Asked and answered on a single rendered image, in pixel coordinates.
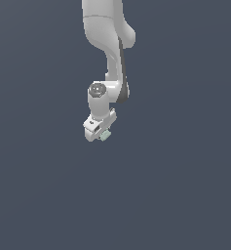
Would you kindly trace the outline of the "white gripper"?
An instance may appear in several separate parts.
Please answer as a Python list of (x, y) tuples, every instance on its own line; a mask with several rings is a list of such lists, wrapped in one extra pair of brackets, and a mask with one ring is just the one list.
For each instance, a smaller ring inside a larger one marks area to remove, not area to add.
[(84, 122), (85, 138), (92, 142), (94, 140), (105, 141), (110, 135), (110, 127), (116, 120), (117, 115), (114, 107), (109, 110), (109, 115), (102, 120), (95, 120), (91, 115)]

